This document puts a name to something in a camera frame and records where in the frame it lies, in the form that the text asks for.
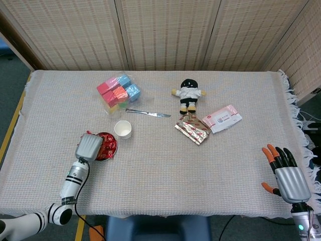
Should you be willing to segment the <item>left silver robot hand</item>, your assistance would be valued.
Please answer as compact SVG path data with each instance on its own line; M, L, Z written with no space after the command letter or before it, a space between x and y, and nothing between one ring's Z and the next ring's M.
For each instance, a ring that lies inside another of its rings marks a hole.
M77 159L85 159L88 162L96 160L103 139L97 135L84 134L77 146L75 156Z

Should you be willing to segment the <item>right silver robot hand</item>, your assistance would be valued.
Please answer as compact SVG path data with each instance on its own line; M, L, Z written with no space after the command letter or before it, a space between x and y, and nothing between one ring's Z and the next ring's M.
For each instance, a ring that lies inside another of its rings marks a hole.
M271 187L266 182L262 182L261 186L267 192L282 197L289 204L308 202L311 192L291 151L268 144L262 148L262 152L268 160L278 186Z

